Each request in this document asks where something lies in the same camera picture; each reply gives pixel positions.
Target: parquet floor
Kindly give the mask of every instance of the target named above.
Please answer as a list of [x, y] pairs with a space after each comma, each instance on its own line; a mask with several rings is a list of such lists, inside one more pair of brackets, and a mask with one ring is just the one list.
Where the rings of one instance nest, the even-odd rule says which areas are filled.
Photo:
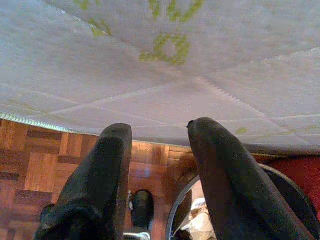
[[[0, 119], [0, 240], [32, 239], [42, 208], [57, 201], [68, 177], [97, 138]], [[154, 195], [154, 240], [165, 238], [177, 193], [175, 183], [194, 168], [188, 147], [133, 142], [129, 190], [134, 193], [144, 188]], [[125, 223], [131, 225], [129, 211]]]

